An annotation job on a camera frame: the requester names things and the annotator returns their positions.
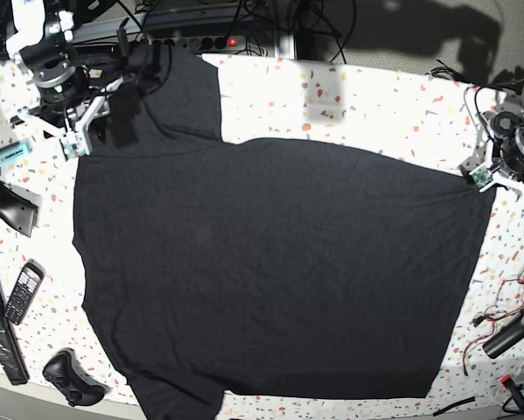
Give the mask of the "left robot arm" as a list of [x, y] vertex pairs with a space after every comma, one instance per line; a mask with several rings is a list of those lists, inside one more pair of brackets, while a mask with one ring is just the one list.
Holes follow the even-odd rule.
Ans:
[[498, 92], [520, 85], [518, 109], [502, 107], [494, 111], [479, 110], [479, 93], [473, 95], [473, 106], [479, 119], [476, 162], [472, 168], [461, 166], [461, 172], [479, 192], [496, 187], [513, 191], [520, 200], [524, 198], [524, 77], [513, 82], [500, 82], [489, 86]]

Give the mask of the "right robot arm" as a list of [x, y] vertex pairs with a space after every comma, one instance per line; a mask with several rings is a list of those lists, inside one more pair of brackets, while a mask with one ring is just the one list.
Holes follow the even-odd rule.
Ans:
[[11, 122], [59, 140], [66, 160], [89, 155], [91, 123], [109, 114], [107, 99], [123, 83], [122, 56], [78, 52], [74, 13], [60, 1], [13, 1], [11, 8], [6, 52], [39, 94], [38, 104], [20, 108]]

